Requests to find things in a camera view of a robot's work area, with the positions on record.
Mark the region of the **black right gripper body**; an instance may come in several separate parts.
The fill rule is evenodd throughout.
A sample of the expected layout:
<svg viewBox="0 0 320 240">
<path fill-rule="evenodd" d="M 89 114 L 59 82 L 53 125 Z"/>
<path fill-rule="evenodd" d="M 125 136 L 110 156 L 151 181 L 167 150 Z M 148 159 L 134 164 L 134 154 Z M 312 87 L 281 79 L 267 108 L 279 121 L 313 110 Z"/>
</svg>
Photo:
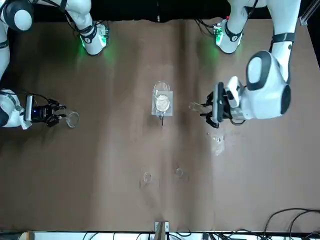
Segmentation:
<svg viewBox="0 0 320 240">
<path fill-rule="evenodd" d="M 50 117 L 50 106 L 34 106 L 31 110 L 31 122 L 32 123 L 46 123 Z"/>
</svg>

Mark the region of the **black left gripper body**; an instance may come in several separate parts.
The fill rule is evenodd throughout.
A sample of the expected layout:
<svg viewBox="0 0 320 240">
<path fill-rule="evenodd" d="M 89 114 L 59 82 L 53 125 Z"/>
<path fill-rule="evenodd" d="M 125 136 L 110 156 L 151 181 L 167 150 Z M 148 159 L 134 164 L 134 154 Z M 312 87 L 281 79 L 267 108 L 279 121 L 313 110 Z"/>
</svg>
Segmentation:
<svg viewBox="0 0 320 240">
<path fill-rule="evenodd" d="M 218 82 L 213 89 L 213 121 L 221 123 L 224 119 L 231 119 L 230 105 L 223 82 Z"/>
</svg>

